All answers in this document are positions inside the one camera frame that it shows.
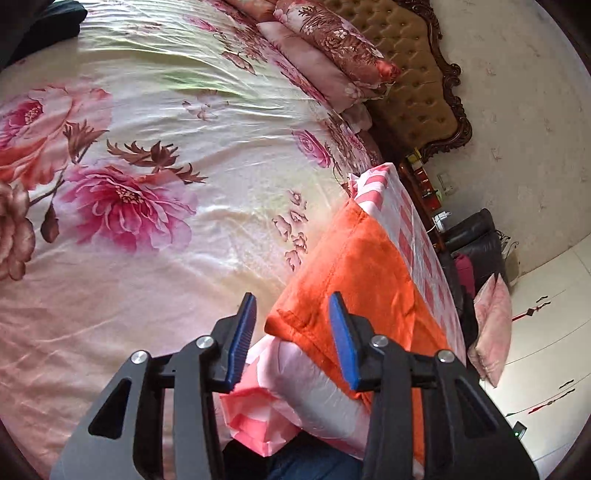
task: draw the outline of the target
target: silver screw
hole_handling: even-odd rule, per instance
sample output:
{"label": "silver screw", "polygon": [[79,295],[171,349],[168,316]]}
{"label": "silver screw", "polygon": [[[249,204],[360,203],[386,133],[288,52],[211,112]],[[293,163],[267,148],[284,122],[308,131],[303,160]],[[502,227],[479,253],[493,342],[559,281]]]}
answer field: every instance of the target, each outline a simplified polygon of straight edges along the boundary
{"label": "silver screw", "polygon": [[148,352],[144,352],[143,350],[138,350],[133,355],[131,355],[131,361],[136,365],[143,364],[148,359]]}
{"label": "silver screw", "polygon": [[453,354],[451,350],[441,350],[437,354],[437,358],[440,362],[443,362],[444,364],[451,364],[456,359],[456,356]]}
{"label": "silver screw", "polygon": [[203,335],[202,337],[199,337],[197,339],[197,341],[195,341],[197,346],[201,349],[206,349],[206,348],[211,347],[214,342],[215,342],[215,340],[213,339],[213,337],[211,337],[209,335]]}
{"label": "silver screw", "polygon": [[388,344],[388,338],[384,335],[374,335],[371,337],[371,344],[377,348],[383,348]]}

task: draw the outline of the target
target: orange cloth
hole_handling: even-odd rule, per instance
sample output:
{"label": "orange cloth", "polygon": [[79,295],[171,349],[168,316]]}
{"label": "orange cloth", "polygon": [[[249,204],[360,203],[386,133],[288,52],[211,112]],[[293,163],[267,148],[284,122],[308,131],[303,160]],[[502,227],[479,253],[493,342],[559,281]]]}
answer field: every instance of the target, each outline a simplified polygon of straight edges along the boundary
{"label": "orange cloth", "polygon": [[[342,377],[329,320],[329,296],[341,292],[347,309],[366,317],[374,331],[405,350],[433,355],[448,348],[382,226],[354,200],[337,213],[307,262],[267,317],[265,331],[297,344],[349,397],[371,405],[371,395],[352,392]],[[413,391],[414,454],[424,463],[421,400]]]}

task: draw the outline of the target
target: white floor tile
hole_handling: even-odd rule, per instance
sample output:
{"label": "white floor tile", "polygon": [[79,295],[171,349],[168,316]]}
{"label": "white floor tile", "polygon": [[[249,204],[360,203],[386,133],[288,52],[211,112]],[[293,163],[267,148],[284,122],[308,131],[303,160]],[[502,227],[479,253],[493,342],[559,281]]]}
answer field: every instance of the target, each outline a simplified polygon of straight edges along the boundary
{"label": "white floor tile", "polygon": [[573,247],[574,253],[584,263],[588,271],[591,272],[591,235],[583,238],[577,245]]}
{"label": "white floor tile", "polygon": [[559,394],[566,382],[591,373],[590,339],[591,322],[587,322],[557,343],[507,365],[498,388],[486,392],[504,414],[530,409]]}
{"label": "white floor tile", "polygon": [[507,418],[511,426],[520,421],[527,427],[521,441],[532,459],[541,459],[579,436],[591,414],[591,375],[573,388],[574,392],[552,405]]}
{"label": "white floor tile", "polygon": [[554,297],[588,275],[573,249],[567,250],[519,279],[511,294],[514,315],[535,305],[540,297]]}
{"label": "white floor tile", "polygon": [[533,316],[513,322],[507,363],[539,351],[591,319],[591,276],[581,278],[550,301]]}
{"label": "white floor tile", "polygon": [[561,462],[561,460],[573,446],[573,443],[574,440],[566,445],[563,445],[558,450],[544,455],[542,458],[534,462],[535,467],[538,469],[538,473],[540,474],[540,480],[546,479],[546,477],[548,477],[548,475],[552,473],[552,471],[556,468],[556,466]]}

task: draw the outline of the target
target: pink and white checkered fabric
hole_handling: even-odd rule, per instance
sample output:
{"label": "pink and white checkered fabric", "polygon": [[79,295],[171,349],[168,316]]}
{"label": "pink and white checkered fabric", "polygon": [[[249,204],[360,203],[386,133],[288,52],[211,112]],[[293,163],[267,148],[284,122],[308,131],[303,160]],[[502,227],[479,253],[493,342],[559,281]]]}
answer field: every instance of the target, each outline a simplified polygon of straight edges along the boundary
{"label": "pink and white checkered fabric", "polygon": [[[361,208],[386,230],[448,344],[466,362],[456,309],[435,250],[393,164],[351,177]],[[363,458],[369,413],[351,400],[294,343],[267,335],[246,359],[242,381],[221,395],[224,429],[262,456],[275,453],[300,429],[357,458]],[[423,469],[414,462],[414,473]]]}

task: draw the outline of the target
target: tufted headboard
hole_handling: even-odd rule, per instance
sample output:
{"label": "tufted headboard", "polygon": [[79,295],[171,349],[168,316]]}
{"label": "tufted headboard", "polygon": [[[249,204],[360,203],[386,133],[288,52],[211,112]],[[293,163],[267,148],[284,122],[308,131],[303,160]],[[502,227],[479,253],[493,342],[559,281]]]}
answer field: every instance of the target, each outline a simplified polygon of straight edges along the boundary
{"label": "tufted headboard", "polygon": [[[382,150],[435,153],[466,145],[472,126],[452,93],[461,69],[439,50],[441,31],[429,0],[321,0],[349,20],[401,70],[386,98],[367,102]],[[391,132],[397,137],[393,145]]]}

